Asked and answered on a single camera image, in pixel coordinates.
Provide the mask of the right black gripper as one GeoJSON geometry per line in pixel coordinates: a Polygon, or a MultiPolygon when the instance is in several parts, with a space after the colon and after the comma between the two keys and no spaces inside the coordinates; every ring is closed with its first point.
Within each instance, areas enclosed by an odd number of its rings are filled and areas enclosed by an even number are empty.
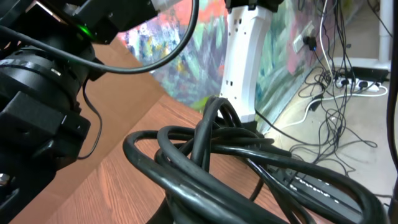
{"type": "Polygon", "coordinates": [[[18,92],[1,111],[1,223],[9,223],[77,160],[90,122],[18,92]]]}

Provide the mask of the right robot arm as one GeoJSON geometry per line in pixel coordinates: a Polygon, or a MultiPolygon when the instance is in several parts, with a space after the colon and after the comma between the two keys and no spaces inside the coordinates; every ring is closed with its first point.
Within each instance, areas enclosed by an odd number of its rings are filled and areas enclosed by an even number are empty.
{"type": "MultiPolygon", "coordinates": [[[[188,44],[198,20],[166,57],[139,68],[104,65],[93,44],[108,44],[168,9],[172,1],[3,1],[1,3],[1,222],[17,216],[58,170],[80,159],[90,122],[77,94],[107,72],[160,68],[188,44]]],[[[280,223],[281,219],[208,172],[218,146],[274,152],[256,131],[262,45],[278,1],[228,1],[228,44],[219,96],[196,128],[166,126],[127,136],[128,161],[166,193],[152,223],[280,223]]]]}

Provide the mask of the colourful painted backdrop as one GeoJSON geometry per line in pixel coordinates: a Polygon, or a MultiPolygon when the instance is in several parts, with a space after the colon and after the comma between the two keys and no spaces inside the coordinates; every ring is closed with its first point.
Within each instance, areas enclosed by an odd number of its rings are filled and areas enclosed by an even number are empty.
{"type": "MultiPolygon", "coordinates": [[[[190,1],[181,1],[156,18],[118,35],[135,58],[145,65],[171,52],[183,37],[190,17],[190,1]]],[[[263,113],[259,129],[267,131],[292,98],[303,77],[328,48],[321,25],[334,20],[334,1],[284,1],[274,14],[261,46],[256,108],[263,113]],[[296,54],[293,41],[313,22],[311,36],[296,54]]],[[[201,1],[198,23],[183,52],[152,76],[176,100],[201,111],[205,100],[221,90],[228,39],[227,11],[223,1],[201,1]]]]}

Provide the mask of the white power strip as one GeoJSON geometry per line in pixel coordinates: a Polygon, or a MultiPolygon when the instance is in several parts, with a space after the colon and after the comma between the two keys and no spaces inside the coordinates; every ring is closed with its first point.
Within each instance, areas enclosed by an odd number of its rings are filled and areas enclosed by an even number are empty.
{"type": "Polygon", "coordinates": [[[367,80],[360,80],[358,78],[353,81],[351,78],[339,78],[335,81],[337,88],[347,87],[348,90],[359,93],[364,91],[378,92],[381,84],[378,82],[371,82],[367,80]]]}

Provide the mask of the white table leg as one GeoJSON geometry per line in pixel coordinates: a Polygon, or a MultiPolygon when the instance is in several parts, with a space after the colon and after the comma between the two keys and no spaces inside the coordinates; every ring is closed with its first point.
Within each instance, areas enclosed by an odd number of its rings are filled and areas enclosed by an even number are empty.
{"type": "Polygon", "coordinates": [[[380,0],[380,11],[372,12],[371,1],[351,18],[346,27],[350,48],[339,50],[333,58],[335,65],[343,61],[343,54],[354,67],[391,69],[393,0],[380,0]]]}

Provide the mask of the white wall socket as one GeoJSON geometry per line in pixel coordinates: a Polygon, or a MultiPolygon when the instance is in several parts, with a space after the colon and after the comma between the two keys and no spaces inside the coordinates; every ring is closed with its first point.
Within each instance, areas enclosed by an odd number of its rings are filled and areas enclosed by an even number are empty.
{"type": "Polygon", "coordinates": [[[298,36],[296,36],[296,38],[293,41],[293,50],[294,52],[297,54],[302,47],[304,46],[304,41],[303,39],[305,37],[311,36],[311,34],[313,33],[314,30],[314,25],[313,22],[310,21],[301,31],[301,33],[299,33],[298,36]]]}

